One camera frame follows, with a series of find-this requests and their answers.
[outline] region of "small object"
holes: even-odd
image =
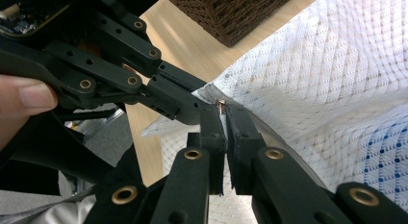
[[[157,55],[157,51],[156,51],[156,50],[154,50],[154,49],[150,49],[150,50],[149,50],[149,56],[150,56],[150,57],[156,57],[156,55]]]
[[[136,77],[129,77],[128,78],[128,84],[129,85],[135,85],[138,82],[138,79]]]
[[[90,88],[92,86],[92,82],[90,80],[85,79],[85,80],[82,80],[79,83],[79,86],[81,88],[83,88],[83,89],[87,89],[87,88]]]
[[[13,4],[12,6],[6,8],[3,11],[0,11],[0,18],[4,20],[15,20],[20,13],[20,8],[17,4]]]
[[[138,29],[143,27],[143,24],[140,21],[136,21],[133,25]]]
[[[279,150],[267,150],[265,154],[272,160],[281,160],[284,157]]]
[[[197,160],[201,158],[201,152],[199,152],[198,150],[189,150],[184,153],[184,157],[188,160]]]
[[[370,192],[369,190],[362,188],[362,187],[353,187],[349,191],[350,196],[358,203],[369,207],[378,206],[380,201],[378,200],[377,196]]]
[[[222,44],[231,47],[289,0],[169,0]]]
[[[226,106],[225,101],[224,100],[217,100],[216,105],[217,105],[217,108],[218,108],[219,115],[225,114],[225,106]]]
[[[125,186],[119,188],[112,195],[112,202],[117,205],[125,205],[132,202],[138,197],[138,189],[136,187]]]

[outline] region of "finger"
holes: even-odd
[[[39,80],[0,75],[0,119],[50,111],[57,103],[55,92]]]

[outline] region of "brass insert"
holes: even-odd
[[[189,160],[197,160],[201,158],[201,152],[198,150],[190,150],[184,153],[184,157]]]
[[[154,50],[154,49],[150,49],[150,50],[149,50],[149,55],[150,55],[150,57],[156,57],[157,51]]]
[[[279,150],[267,150],[266,153],[268,158],[273,160],[283,159],[284,155]]]
[[[135,85],[138,82],[138,79],[136,77],[129,77],[128,78],[128,84],[129,85]]]
[[[377,196],[365,188],[354,187],[351,188],[348,193],[356,202],[363,205],[375,207],[380,204],[380,200],[378,200]]]
[[[125,186],[112,194],[112,202],[117,205],[124,205],[132,202],[136,197],[138,197],[138,189],[136,187]]]
[[[138,29],[143,27],[143,24],[140,21],[136,21],[133,25]]]
[[[83,89],[87,89],[87,88],[90,88],[91,86],[92,86],[92,83],[90,82],[90,80],[82,80],[80,83],[79,83],[79,86],[81,87],[81,88],[83,88]]]

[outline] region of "metal pin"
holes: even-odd
[[[225,114],[225,106],[226,106],[225,101],[224,100],[217,100],[216,105],[217,105],[217,108],[218,108],[218,113],[220,115]]]

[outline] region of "hand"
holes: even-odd
[[[45,83],[0,75],[0,151],[24,126],[30,115],[50,111],[57,104],[55,92]]]

